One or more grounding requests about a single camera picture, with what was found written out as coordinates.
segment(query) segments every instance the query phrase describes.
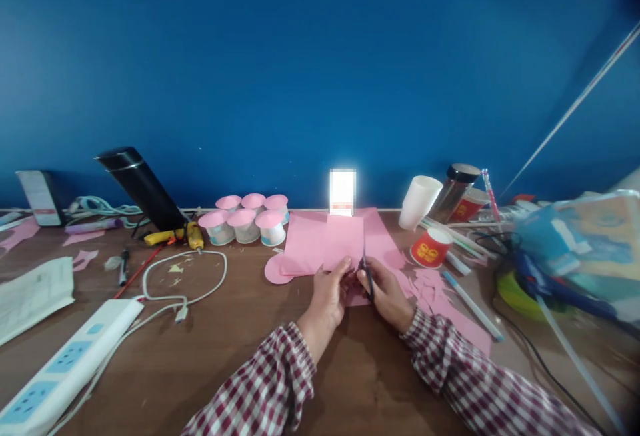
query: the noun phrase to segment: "red paper cup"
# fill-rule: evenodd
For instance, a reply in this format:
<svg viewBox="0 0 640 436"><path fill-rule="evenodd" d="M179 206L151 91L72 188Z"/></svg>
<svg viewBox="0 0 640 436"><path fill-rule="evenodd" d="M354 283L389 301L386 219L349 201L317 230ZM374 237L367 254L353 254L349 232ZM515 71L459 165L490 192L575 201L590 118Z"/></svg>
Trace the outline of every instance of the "red paper cup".
<svg viewBox="0 0 640 436"><path fill-rule="evenodd" d="M453 238L446 231L430 227L411 247L411 257L422 267L437 269L442 265Z"/></svg>
<svg viewBox="0 0 640 436"><path fill-rule="evenodd" d="M486 194L486 192L478 188L471 188L467 194L465 194L464 198L462 198L460 204L458 204L450 220L466 223L480 211L482 206L488 204L488 202L489 195Z"/></svg>

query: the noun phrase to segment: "person's left hand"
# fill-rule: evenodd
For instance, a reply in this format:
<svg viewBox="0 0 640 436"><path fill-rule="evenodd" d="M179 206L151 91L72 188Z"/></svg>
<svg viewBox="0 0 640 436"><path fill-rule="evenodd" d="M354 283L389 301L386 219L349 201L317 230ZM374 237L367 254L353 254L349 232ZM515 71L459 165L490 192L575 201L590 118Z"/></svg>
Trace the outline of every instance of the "person's left hand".
<svg viewBox="0 0 640 436"><path fill-rule="evenodd" d="M311 304L297 321L298 329L307 342L315 364L318 364L335 328L345 315L345 300L348 292L345 274L350 266L350 257L344 258L330 273L320 266L313 277Z"/></svg>
<svg viewBox="0 0 640 436"><path fill-rule="evenodd" d="M347 256L332 272L324 271L322 266L313 276L313 297L309 310L318 317L328 318L335 329L345 315L345 300L349 287L345 276L351 266L351 258Z"/></svg>

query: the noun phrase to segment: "white power strip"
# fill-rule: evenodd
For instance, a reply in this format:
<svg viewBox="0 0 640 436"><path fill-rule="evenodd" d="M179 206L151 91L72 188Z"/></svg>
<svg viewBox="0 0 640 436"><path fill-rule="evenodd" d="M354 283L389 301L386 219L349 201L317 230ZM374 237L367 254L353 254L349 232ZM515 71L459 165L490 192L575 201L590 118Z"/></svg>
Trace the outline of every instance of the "white power strip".
<svg viewBox="0 0 640 436"><path fill-rule="evenodd" d="M110 299L0 413L0 435L44 435L128 330L142 304Z"/></svg>

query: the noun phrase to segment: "red plaid shirt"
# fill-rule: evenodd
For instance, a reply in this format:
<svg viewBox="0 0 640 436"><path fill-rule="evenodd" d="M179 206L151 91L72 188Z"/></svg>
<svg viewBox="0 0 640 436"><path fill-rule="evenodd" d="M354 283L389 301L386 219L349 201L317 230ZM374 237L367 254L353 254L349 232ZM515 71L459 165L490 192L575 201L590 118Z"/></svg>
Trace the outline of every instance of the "red plaid shirt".
<svg viewBox="0 0 640 436"><path fill-rule="evenodd" d="M474 432L482 435L596 435L558 398L493 364L451 322L416 309L401 339L416 372ZM279 327L191 418L183 435L279 435L295 430L313 397L316 368L293 323Z"/></svg>

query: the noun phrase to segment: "scissors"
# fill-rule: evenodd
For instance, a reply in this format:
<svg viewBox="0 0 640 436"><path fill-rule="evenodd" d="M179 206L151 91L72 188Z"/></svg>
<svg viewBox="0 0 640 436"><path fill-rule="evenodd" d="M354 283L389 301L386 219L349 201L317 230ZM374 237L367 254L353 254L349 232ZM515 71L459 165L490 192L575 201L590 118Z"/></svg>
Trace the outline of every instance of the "scissors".
<svg viewBox="0 0 640 436"><path fill-rule="evenodd" d="M367 279L369 280L369 288L371 292L367 294L368 300L373 302L373 276L371 275L371 270L367 266L367 240L365 238L362 244L362 259L358 264L358 270L362 269L367 274Z"/></svg>

